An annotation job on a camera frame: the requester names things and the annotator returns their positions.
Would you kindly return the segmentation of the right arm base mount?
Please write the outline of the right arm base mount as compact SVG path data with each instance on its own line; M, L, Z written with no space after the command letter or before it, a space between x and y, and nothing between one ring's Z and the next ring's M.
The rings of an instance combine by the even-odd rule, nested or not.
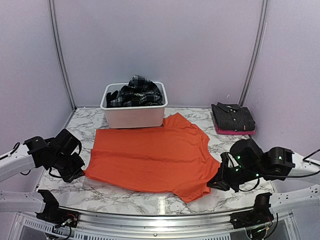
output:
M240 211L230 215L230 223L234 229L260 225L274 220L270 212L270 197L272 193L261 193L255 197L251 210Z

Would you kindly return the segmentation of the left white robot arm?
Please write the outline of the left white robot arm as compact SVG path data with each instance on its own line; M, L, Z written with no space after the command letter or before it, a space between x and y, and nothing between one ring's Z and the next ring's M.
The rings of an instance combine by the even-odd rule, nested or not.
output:
M30 138L23 144L17 143L13 150L0 157L0 180L3 182L15 175L25 175L33 169L43 167L49 172L57 170L56 178L71 183L84 175L81 150L81 142L73 136ZM41 189L33 192L1 191L0 211L35 212L53 223L60 222L64 216L53 194Z

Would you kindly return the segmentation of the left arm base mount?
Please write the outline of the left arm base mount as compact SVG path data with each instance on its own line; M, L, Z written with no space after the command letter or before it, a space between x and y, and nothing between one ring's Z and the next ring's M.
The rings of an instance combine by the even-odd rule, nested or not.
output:
M77 227L80 213L69 209L60 208L58 200L49 190L40 189L37 191L42 196L44 209L36 213L40 220L62 226L67 222L72 228Z

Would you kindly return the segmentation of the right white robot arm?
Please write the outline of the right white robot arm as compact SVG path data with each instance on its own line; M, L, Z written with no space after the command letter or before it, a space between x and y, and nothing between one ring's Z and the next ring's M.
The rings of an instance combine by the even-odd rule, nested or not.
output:
M222 162L217 173L207 182L207 186L222 191L240 192L240 186L256 180L285 181L301 180L310 187L284 193L261 193L256 195L251 210L242 212L241 218L247 218L252 224L258 224L265 217L308 206L320 204L320 162L312 156L320 151L315 150L307 156L294 153L282 147L274 147L267 152L244 148L234 158L237 165L229 166L230 156L221 154Z

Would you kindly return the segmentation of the orange t-shirt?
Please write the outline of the orange t-shirt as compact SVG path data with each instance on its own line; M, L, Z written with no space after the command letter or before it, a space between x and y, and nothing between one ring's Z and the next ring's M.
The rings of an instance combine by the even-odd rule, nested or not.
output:
M159 127L98 129L85 176L124 189L171 192L190 203L211 192L220 163L209 137L179 113Z

